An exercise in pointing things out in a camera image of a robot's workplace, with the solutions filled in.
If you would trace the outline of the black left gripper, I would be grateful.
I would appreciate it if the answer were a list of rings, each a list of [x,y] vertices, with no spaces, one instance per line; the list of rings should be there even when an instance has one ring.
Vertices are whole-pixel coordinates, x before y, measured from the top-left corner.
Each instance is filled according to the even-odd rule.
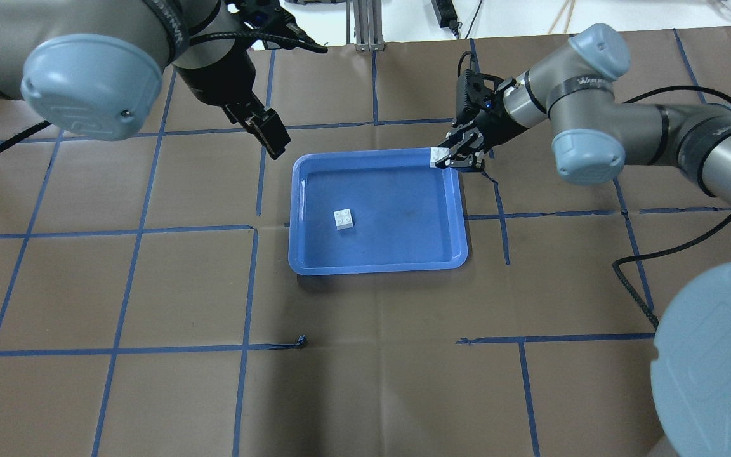
[[[292,141],[279,114],[253,92],[256,69],[244,39],[223,38],[191,46],[179,58],[179,76],[197,100],[218,107],[261,143],[272,160]]]

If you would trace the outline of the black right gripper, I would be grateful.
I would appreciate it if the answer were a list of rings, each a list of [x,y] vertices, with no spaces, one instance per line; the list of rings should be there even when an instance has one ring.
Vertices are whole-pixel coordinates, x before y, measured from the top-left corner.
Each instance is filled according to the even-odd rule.
[[[482,173],[485,154],[476,153],[476,140],[482,149],[502,145],[530,128],[520,124],[506,107],[504,95],[518,86],[514,78],[502,80],[475,70],[462,70],[456,80],[456,115],[452,128],[438,147],[449,148],[449,156],[436,161],[440,169],[459,173]]]

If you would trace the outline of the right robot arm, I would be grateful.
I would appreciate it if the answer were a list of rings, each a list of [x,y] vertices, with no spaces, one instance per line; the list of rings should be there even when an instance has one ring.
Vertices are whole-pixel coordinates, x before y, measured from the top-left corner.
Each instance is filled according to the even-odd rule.
[[[731,262],[700,273],[659,310],[623,272],[679,253],[731,223],[731,96],[668,86],[618,101],[614,83],[631,67],[629,46],[598,23],[508,80],[458,70],[452,130],[433,167],[481,173],[485,155],[549,122],[556,173],[573,185],[614,182],[678,212],[711,199],[725,219],[681,246],[635,253],[613,272],[655,332],[650,367],[662,439],[653,456],[731,456]]]

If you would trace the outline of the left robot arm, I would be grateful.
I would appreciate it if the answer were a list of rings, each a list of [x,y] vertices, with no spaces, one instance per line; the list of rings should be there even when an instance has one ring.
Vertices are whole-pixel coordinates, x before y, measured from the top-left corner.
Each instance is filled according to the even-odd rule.
[[[246,6],[227,1],[0,1],[0,100],[99,141],[145,125],[173,67],[197,100],[220,107],[272,158],[290,136],[253,91]]]

